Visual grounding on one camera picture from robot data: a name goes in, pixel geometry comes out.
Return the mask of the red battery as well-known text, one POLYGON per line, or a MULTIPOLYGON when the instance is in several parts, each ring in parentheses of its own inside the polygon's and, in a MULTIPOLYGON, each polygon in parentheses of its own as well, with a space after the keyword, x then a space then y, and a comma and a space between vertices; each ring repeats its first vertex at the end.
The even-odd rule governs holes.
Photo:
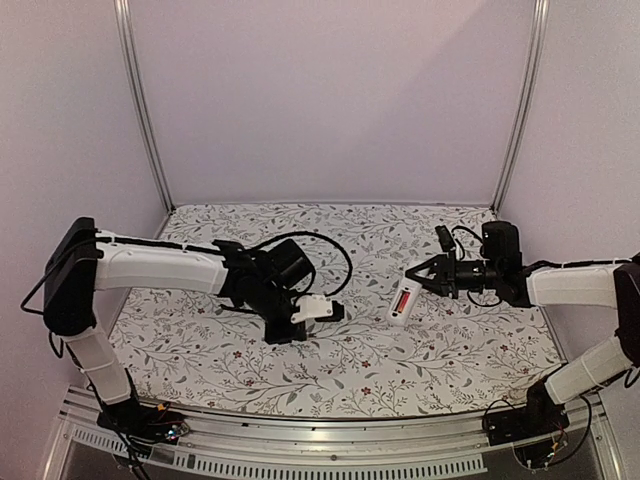
POLYGON ((411 300, 411 291, 402 290, 397 298, 396 304, 394 305, 394 314, 401 315, 405 309, 407 308, 407 304, 411 300))

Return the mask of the white remote control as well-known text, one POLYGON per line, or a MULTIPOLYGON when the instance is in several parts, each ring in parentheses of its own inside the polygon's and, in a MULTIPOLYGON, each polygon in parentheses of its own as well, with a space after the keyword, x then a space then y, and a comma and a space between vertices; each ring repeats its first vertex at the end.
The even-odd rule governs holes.
POLYGON ((420 283, 406 277, 401 279, 386 314, 392 325, 404 326, 408 322, 421 289, 420 283))

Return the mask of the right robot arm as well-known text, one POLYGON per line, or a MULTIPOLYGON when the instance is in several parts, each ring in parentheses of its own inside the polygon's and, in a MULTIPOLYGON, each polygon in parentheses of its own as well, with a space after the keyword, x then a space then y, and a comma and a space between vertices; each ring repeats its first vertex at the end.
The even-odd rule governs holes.
POLYGON ((388 310, 389 321, 407 322, 421 291, 455 299, 460 292, 492 291, 517 308, 554 305, 600 306, 616 310, 614 334, 532 385, 517 427, 537 436, 552 424, 556 406, 602 388, 639 366, 639 258, 526 265, 518 228, 506 221, 482 225, 480 259, 467 260, 445 226, 436 229, 441 253, 408 268, 388 310))

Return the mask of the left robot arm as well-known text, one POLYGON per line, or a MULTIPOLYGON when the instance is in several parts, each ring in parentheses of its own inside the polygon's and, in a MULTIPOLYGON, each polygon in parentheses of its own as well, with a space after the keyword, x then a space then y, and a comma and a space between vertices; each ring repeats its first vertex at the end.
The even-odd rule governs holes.
POLYGON ((149 288, 194 291, 249 307, 265 323, 268 344, 303 341, 305 327, 289 293, 309 272, 292 241, 270 252, 217 240, 210 247, 100 236, 93 219, 78 218, 46 266, 43 317, 63 338, 93 384, 111 419, 128 434, 148 426, 148 412, 134 398, 126 369, 93 311, 97 290, 149 288))

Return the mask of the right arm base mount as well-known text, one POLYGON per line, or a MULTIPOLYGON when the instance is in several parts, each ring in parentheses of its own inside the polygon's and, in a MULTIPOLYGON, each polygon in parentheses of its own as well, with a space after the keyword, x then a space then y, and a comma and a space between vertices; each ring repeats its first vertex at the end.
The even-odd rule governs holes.
POLYGON ((505 410, 490 406, 482 417, 482 429, 491 446, 547 435, 565 430, 570 425, 563 405, 534 396, 522 407, 508 404, 505 410))

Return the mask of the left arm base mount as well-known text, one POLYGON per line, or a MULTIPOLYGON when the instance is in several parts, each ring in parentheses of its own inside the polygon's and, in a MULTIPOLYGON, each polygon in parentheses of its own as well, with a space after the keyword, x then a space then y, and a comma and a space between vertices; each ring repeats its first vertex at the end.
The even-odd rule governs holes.
POLYGON ((99 426, 137 442, 176 444, 190 433, 185 416, 174 411, 170 402, 146 406, 137 397, 131 397, 111 405, 99 401, 99 406, 99 426))

